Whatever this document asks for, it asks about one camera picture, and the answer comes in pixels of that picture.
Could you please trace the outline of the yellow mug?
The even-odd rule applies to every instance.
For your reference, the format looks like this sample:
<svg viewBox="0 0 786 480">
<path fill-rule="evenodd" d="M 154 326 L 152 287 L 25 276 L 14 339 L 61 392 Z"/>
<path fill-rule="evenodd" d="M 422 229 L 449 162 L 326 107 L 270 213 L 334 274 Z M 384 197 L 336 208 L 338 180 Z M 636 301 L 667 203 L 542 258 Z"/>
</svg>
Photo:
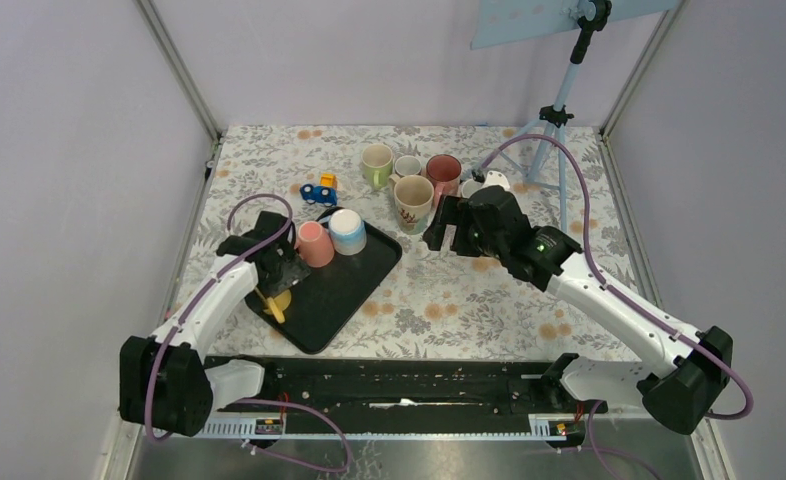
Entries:
<svg viewBox="0 0 786 480">
<path fill-rule="evenodd" d="M 273 318 L 278 324 L 284 324 L 286 322 L 286 310 L 292 301 L 291 291 L 287 289 L 275 296 L 266 296 L 258 288 L 254 292 L 261 300 L 263 313 Z"/>
</svg>

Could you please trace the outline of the plain pink mug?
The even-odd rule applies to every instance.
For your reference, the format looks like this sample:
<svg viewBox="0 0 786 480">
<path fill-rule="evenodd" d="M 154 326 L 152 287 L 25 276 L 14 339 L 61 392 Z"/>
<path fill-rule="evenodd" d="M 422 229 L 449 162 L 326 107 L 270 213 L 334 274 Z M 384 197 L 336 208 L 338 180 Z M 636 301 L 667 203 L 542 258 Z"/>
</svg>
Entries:
<svg viewBox="0 0 786 480">
<path fill-rule="evenodd" d="M 297 229 L 297 251 L 312 268 L 327 266 L 334 258 L 334 246 L 328 231 L 319 222 L 308 221 Z"/>
</svg>

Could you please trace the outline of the cream floral mug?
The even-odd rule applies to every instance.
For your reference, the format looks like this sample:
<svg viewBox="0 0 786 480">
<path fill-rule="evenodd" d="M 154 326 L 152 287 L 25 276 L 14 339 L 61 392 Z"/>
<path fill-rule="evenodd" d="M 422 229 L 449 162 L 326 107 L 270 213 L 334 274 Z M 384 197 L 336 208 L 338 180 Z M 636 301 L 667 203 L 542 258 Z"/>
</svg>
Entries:
<svg viewBox="0 0 786 480">
<path fill-rule="evenodd" d="M 417 234 L 428 224 L 433 207 L 434 186 L 421 175 L 391 174 L 395 218 L 399 229 L 406 234 Z"/>
</svg>

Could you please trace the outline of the grey mug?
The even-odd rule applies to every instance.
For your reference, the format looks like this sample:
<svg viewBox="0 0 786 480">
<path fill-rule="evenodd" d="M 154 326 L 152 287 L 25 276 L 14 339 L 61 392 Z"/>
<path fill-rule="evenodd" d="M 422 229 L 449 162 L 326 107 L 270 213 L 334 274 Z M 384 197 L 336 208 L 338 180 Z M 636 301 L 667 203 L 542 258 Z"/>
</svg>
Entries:
<svg viewBox="0 0 786 480">
<path fill-rule="evenodd" d="M 421 175 L 423 165 L 419 158 L 412 155 L 403 155 L 397 158 L 393 165 L 393 173 L 400 176 Z"/>
</svg>

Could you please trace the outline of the light green mug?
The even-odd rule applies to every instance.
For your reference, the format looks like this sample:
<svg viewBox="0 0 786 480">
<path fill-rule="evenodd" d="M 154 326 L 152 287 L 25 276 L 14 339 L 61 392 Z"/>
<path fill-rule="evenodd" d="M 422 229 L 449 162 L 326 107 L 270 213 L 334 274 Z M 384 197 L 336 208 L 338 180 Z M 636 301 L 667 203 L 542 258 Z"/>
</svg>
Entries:
<svg viewBox="0 0 786 480">
<path fill-rule="evenodd" d="M 373 190 L 387 185 L 392 173 L 394 153 L 384 144 L 371 144 L 361 153 L 361 171 L 364 179 Z"/>
</svg>

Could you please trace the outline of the salmon textured square mug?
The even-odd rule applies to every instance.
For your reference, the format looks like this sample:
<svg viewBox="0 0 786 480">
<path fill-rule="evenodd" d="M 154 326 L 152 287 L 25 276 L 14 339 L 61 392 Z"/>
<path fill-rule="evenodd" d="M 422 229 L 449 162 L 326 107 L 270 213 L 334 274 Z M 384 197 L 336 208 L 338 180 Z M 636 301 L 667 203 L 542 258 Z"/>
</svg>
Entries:
<svg viewBox="0 0 786 480">
<path fill-rule="evenodd" d="M 483 186 L 482 182 L 475 179 L 467 179 L 460 183 L 458 188 L 458 195 L 462 199 L 469 199 L 475 192 L 480 190 Z"/>
</svg>

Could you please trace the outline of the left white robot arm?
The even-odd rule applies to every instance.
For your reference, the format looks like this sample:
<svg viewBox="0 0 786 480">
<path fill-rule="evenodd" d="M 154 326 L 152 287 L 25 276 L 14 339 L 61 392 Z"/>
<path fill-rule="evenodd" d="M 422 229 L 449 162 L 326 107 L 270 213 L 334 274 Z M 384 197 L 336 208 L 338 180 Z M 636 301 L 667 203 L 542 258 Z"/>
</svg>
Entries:
<svg viewBox="0 0 786 480">
<path fill-rule="evenodd" d="M 234 359 L 209 366 L 206 357 L 246 299 L 261 303 L 265 319 L 285 323 L 292 288 L 310 274 L 296 244 L 293 221 L 264 211 L 252 230 L 218 246 L 197 292 L 152 334 L 131 336 L 121 347 L 123 420 L 192 437 L 213 412 L 240 399 L 257 411 L 276 404 L 280 387 L 261 364 Z"/>
</svg>

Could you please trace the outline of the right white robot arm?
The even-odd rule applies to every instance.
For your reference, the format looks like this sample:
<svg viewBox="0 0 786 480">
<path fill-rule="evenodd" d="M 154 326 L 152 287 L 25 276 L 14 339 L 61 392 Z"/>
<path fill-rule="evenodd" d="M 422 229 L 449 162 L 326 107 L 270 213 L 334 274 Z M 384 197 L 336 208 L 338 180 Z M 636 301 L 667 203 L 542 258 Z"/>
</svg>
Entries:
<svg viewBox="0 0 786 480">
<path fill-rule="evenodd" d="M 566 412 L 580 400 L 642 407 L 683 435 L 711 415 L 733 377 L 734 342 L 725 330 L 700 330 L 658 309 L 600 270 L 560 229 L 531 225 L 516 197 L 499 186 L 468 199 L 441 196 L 438 207 L 423 235 L 430 250 L 439 250 L 446 228 L 454 227 L 451 251 L 497 259 L 515 279 L 577 308 L 637 355 L 635 362 L 562 355 L 542 386 L 548 407 Z"/>
</svg>

